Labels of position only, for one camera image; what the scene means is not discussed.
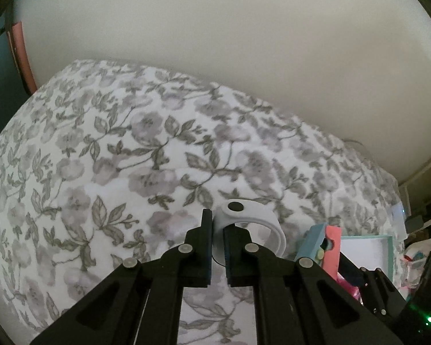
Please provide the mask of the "white small device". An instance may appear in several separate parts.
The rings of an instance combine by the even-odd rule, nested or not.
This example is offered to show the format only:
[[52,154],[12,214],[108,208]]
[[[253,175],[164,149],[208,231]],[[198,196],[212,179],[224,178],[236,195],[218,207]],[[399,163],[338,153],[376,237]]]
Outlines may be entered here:
[[391,207],[393,224],[399,233],[405,233],[406,214],[402,202],[398,202]]

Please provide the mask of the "teal white tray box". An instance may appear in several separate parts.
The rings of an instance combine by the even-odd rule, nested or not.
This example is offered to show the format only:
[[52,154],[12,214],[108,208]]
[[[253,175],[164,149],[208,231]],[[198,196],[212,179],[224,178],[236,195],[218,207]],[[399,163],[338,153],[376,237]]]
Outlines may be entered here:
[[393,281],[393,237],[389,235],[343,236],[340,251],[356,266],[380,268]]

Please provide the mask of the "coral blue toy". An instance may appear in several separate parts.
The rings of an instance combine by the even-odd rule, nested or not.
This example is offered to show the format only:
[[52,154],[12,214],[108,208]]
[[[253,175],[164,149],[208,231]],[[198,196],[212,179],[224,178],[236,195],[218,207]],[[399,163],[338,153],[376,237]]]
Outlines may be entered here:
[[333,279],[338,277],[342,229],[328,223],[315,224],[307,232],[295,261],[308,258],[322,267]]

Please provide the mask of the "magenta marker pen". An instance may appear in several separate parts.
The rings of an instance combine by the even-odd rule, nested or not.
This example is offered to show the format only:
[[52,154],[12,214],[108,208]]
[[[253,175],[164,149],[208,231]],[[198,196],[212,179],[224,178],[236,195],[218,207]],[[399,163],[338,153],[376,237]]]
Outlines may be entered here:
[[357,301],[361,300],[361,282],[362,280],[358,277],[344,277],[341,273],[337,275],[337,283]]

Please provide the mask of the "pink wooden post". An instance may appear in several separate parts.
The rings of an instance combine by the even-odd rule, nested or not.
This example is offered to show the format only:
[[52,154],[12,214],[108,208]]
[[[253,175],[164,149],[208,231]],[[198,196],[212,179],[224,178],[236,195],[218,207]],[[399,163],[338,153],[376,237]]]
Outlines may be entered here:
[[32,96],[33,93],[38,90],[38,87],[28,60],[22,22],[17,22],[12,25],[11,29],[7,32],[7,39],[14,65],[18,71],[25,92],[27,92],[29,96]]

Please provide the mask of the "dark teal cabinet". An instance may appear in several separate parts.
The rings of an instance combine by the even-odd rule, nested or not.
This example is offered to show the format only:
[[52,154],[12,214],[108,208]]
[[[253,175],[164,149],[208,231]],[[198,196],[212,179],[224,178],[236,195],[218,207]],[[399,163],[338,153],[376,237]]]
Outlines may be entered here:
[[7,34],[4,31],[4,16],[0,18],[0,133],[16,111],[27,100],[11,54]]

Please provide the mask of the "floral grey white blanket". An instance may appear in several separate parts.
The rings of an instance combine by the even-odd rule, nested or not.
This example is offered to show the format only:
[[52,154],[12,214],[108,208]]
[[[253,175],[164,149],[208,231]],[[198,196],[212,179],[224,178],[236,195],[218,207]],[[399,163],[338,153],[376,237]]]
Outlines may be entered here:
[[195,77],[77,60],[0,134],[0,324],[39,333],[125,258],[159,258],[205,208],[270,209],[293,258],[309,228],[397,237],[397,181],[315,125]]

